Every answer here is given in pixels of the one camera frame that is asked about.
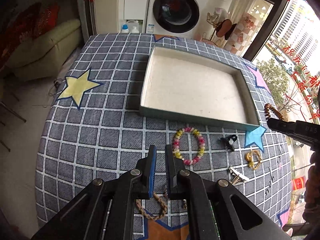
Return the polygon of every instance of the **blue star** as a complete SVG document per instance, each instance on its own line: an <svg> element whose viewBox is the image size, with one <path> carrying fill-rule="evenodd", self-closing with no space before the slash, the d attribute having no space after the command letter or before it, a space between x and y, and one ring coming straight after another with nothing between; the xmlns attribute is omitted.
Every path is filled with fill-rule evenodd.
<svg viewBox="0 0 320 240"><path fill-rule="evenodd" d="M160 35L160 34L153 34L153 41L158 42L161 41L163 38L169 38L172 40L180 40L179 37L171 36L171 35Z"/></svg>
<svg viewBox="0 0 320 240"><path fill-rule="evenodd" d="M251 132L245 132L244 147L256 144L263 152L262 135L266 132L267 128L260 126Z"/></svg>

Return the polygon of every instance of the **tree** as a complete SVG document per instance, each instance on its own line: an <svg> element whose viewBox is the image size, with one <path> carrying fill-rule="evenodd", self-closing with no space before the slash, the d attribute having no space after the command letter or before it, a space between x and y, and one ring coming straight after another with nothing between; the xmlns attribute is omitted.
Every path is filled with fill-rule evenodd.
<svg viewBox="0 0 320 240"><path fill-rule="evenodd" d="M295 66L294 67L294 71L297 72L299 74L299 76L303 76L303 70L302 70L303 66L299 65L299 66Z"/></svg>
<svg viewBox="0 0 320 240"><path fill-rule="evenodd" d="M296 85L294 85L293 87L289 87L288 91L284 94L282 105L277 106L278 111L286 110L288 112L294 109L294 106L298 106L299 104L301 104L304 101L304 99L300 102L293 100L293 98L295 98L297 93L299 92L299 88Z"/></svg>
<svg viewBox="0 0 320 240"><path fill-rule="evenodd" d="M276 65L273 58L269 61L257 60L257 67L271 91L278 110L284 109L284 94L288 91L289 83L285 70Z"/></svg>
<svg viewBox="0 0 320 240"><path fill-rule="evenodd" d="M317 96L313 95L313 96L312 96L312 101L313 101L313 103L314 103L317 107L319 107L318 97L317 97Z"/></svg>

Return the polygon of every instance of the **blue gripper pad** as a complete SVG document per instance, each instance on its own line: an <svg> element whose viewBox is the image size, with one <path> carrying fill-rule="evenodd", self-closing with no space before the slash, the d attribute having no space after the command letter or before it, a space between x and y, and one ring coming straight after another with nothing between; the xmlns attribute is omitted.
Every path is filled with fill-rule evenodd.
<svg viewBox="0 0 320 240"><path fill-rule="evenodd" d="M151 198L153 196L153 189L154 189L154 185L155 185L155 175L156 175L156 160L157 160L156 146L150 145L148 157L149 157L149 154L152 154L150 176L149 176L149 197Z"/></svg>

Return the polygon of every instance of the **pink and yellow bead bracelet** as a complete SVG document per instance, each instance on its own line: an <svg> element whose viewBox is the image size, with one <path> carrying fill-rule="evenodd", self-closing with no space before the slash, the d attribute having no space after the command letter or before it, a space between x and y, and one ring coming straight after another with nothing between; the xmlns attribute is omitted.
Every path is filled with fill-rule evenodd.
<svg viewBox="0 0 320 240"><path fill-rule="evenodd" d="M199 145L199 151L198 151L198 154L196 157L194 157L192 160L185 160L182 156L181 156L181 153L180 153L180 150L179 150L179 145L180 145L180 138L182 136L182 134L184 132L190 132L190 133L193 133L193 135L197 138L198 140L198 145ZM191 165L191 164L195 164L197 163L201 157L203 156L204 154L204 149L205 149L205 143L204 143L204 138L202 136L202 134L195 128L193 127L186 127L186 128L182 128L180 130L178 130L176 132L176 134L174 135L174 138L173 138L173 144L172 144L172 152L174 154L174 156L176 158L179 158L179 159L182 159L183 160L183 163L185 165Z"/></svg>

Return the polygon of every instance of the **orange star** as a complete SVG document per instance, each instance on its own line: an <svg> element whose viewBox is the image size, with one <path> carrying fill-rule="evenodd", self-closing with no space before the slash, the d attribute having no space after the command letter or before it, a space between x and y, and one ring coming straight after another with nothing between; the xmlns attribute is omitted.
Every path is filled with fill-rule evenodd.
<svg viewBox="0 0 320 240"><path fill-rule="evenodd" d="M145 232L145 236L139 239L145 240L186 240L189 235L189 223L182 225L180 228L172 228L162 226L160 222L156 222L150 219L145 219L145 223L148 223L148 231Z"/></svg>

